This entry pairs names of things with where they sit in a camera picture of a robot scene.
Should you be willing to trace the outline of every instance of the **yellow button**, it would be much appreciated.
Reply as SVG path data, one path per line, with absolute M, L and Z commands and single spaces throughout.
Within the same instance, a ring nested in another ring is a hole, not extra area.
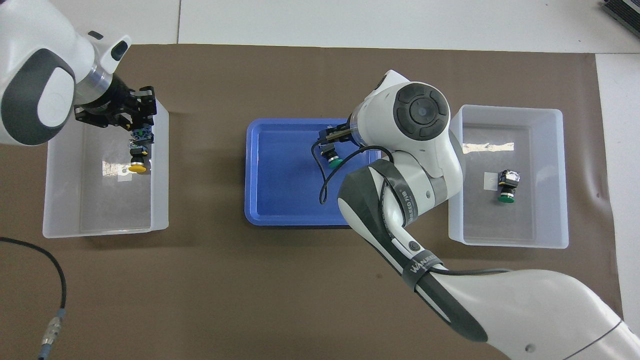
M 133 171 L 133 172 L 137 172 L 137 173 L 141 174 L 141 173 L 147 171 L 147 168 L 145 168 L 142 165 L 135 164 L 135 165 L 131 165 L 129 167 L 129 171 Z

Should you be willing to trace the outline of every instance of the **brown surface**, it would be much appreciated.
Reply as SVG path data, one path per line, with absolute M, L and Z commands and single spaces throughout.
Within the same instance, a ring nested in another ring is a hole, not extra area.
M 592 54 L 134 46 L 118 73 L 171 113 L 165 231 L 42 237 L 46 147 L 0 147 L 0 233 L 58 257 L 68 318 L 55 359 L 502 359 L 458 336 L 349 229 L 267 229 L 243 213 L 244 137 L 259 117 L 345 117 L 384 72 L 462 104 L 564 114 L 570 246 L 467 247 L 447 206 L 409 228 L 450 268 L 570 274 L 621 314 Z M 33 358 L 58 302 L 53 267 L 0 244 L 0 358 Z

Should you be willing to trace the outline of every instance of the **cable connector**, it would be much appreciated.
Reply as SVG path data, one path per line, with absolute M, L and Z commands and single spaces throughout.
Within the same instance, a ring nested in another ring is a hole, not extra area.
M 47 326 L 47 330 L 44 332 L 42 336 L 42 346 L 40 347 L 40 353 L 38 354 L 38 360 L 46 360 L 49 357 L 49 352 L 51 351 L 51 346 L 54 341 L 60 335 L 60 330 L 62 329 L 62 319 L 65 317 L 65 310 L 59 309 L 56 313 L 56 317 L 51 319 L 49 325 Z

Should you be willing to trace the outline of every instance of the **circular black button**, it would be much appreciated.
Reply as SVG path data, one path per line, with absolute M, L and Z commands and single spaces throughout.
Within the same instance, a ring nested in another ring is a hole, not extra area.
M 409 241 L 409 249 L 411 249 L 412 251 L 418 251 L 420 250 L 420 244 L 415 241 Z
M 409 107 L 411 119 L 420 125 L 428 125 L 435 121 L 438 114 L 438 105 L 429 97 L 421 97 L 414 100 Z

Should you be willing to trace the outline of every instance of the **white label sticker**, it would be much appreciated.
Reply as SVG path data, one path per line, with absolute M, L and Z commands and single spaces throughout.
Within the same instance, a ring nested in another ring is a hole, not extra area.
M 493 192 L 498 191 L 498 173 L 496 172 L 484 173 L 484 189 L 491 190 Z

